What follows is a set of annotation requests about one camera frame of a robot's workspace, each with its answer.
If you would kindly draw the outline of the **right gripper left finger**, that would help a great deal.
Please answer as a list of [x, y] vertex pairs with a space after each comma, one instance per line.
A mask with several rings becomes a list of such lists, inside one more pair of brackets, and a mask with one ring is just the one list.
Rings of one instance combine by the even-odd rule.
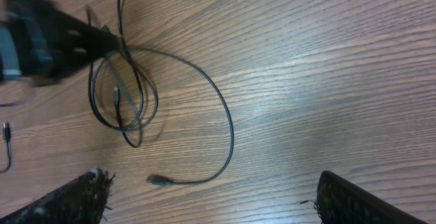
[[99, 224], [108, 209], [114, 176], [93, 168], [1, 218], [1, 224]]

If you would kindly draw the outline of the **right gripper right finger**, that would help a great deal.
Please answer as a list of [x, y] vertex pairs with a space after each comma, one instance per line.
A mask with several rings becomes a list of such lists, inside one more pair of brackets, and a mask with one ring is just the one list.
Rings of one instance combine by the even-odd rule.
[[323, 224], [426, 224], [331, 171], [320, 175], [315, 209]]

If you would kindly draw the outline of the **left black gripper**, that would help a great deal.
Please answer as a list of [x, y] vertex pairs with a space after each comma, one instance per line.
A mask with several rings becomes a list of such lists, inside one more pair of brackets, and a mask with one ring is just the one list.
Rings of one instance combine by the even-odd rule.
[[5, 0], [1, 81], [29, 77], [55, 84], [120, 49], [119, 39], [78, 20], [48, 0]]

